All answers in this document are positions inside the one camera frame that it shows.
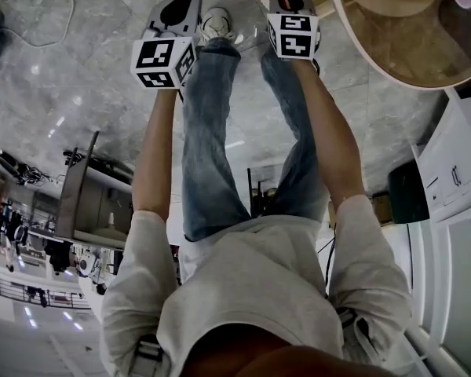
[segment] black cable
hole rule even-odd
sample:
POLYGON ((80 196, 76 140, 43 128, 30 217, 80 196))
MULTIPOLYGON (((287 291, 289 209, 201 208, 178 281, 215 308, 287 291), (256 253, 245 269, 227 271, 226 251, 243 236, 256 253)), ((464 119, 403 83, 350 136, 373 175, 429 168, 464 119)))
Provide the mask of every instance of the black cable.
POLYGON ((333 231, 333 244, 331 245, 330 249, 330 255, 328 255, 328 263, 327 263, 327 272, 326 272, 326 279, 324 281, 324 286, 328 286, 328 273, 330 272, 330 263, 331 263, 331 257, 333 256, 333 251, 335 249, 335 237, 337 237, 337 226, 335 225, 335 229, 333 231))
POLYGON ((327 248, 328 244, 330 244, 333 240, 334 240, 334 238, 331 239, 331 240, 330 240, 328 243, 326 243, 324 246, 322 246, 321 249, 317 252, 317 254, 319 254, 321 251, 323 251, 325 248, 327 248))
POLYGON ((316 72, 317 72, 317 76, 319 77, 319 72, 320 72, 319 64, 315 58, 312 59, 312 64, 314 65, 314 68, 316 69, 316 72))

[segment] marble floor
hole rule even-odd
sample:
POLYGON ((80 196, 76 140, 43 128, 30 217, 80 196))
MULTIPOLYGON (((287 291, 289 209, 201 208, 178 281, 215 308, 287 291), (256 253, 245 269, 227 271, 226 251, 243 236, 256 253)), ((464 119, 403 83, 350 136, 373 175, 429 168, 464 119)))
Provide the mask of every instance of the marble floor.
MULTIPOLYGON (((99 130, 96 153, 134 164, 155 93, 142 90, 131 77, 130 53, 159 1, 75 0, 67 38, 49 48, 31 48, 6 32, 8 45, 0 60, 0 149, 55 178, 66 171, 62 150, 86 148, 99 130)), ((204 10, 213 5, 230 11, 235 32, 244 37, 237 46, 243 59, 226 144, 244 141, 228 148, 227 156, 248 202, 246 168, 254 169, 254 181, 276 183, 294 139, 261 76, 259 57, 268 40, 261 7, 256 0, 203 0, 204 10)), ((7 27, 41 44, 61 38, 70 0, 0 0, 0 9, 7 27)), ((321 77, 356 136, 365 187, 377 192, 385 187, 388 172, 411 158, 408 142, 420 138, 439 94, 403 88, 371 69, 335 14, 320 25, 321 77)), ((176 195, 181 194, 184 141, 180 106, 173 137, 176 195)), ((60 188, 42 186, 55 196, 60 188)))

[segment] person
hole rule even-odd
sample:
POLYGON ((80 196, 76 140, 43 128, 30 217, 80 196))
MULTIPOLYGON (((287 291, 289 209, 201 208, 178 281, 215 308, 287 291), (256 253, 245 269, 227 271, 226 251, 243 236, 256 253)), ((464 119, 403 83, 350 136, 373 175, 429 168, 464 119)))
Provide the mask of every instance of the person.
POLYGON ((32 287, 32 286, 27 286, 26 295, 28 296, 28 301, 31 302, 33 299, 35 299, 35 296, 37 295, 37 288, 32 287))
POLYGON ((40 296, 40 304, 43 308, 47 307, 47 298, 46 298, 46 291, 43 289, 37 288, 38 296, 40 296))
POLYGON ((390 375, 379 365, 410 319, 411 297, 365 196, 349 125, 310 62, 264 54, 264 79, 297 142, 272 202, 250 219, 225 156, 240 61, 229 24, 219 8, 203 18, 206 45, 185 87, 183 284, 166 236, 177 92, 160 90, 137 159, 124 258, 103 301, 105 367, 110 375, 390 375), (315 242, 328 192, 338 223, 327 296, 315 242), (141 356, 143 347, 154 350, 141 356))
POLYGON ((16 248, 10 243, 9 238, 3 234, 2 238, 5 240, 5 247, 2 248, 2 253, 5 255, 5 267, 11 272, 14 272, 14 264, 16 264, 18 255, 16 248))

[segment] white t-shirt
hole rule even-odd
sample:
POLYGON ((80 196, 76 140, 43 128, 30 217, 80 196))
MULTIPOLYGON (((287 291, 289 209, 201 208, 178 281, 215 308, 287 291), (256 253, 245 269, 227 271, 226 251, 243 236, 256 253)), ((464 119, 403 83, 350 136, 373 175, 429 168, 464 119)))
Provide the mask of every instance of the white t-shirt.
POLYGON ((318 222, 268 216, 186 243, 185 282, 177 287, 164 221, 136 212, 104 296, 101 356, 110 375, 128 375, 138 341, 153 334, 163 354, 150 375, 176 377, 195 343, 223 324, 251 324, 291 345, 379 363, 411 317, 407 281, 366 196, 347 199, 337 218, 326 299, 318 222))

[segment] round table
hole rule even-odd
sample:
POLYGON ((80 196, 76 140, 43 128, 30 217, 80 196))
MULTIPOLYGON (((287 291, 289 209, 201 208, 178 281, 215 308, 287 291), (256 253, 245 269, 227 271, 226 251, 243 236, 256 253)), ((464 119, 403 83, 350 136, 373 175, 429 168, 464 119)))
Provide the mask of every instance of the round table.
POLYGON ((471 9, 454 0, 332 0, 370 64, 390 79, 437 90, 471 79, 471 9))

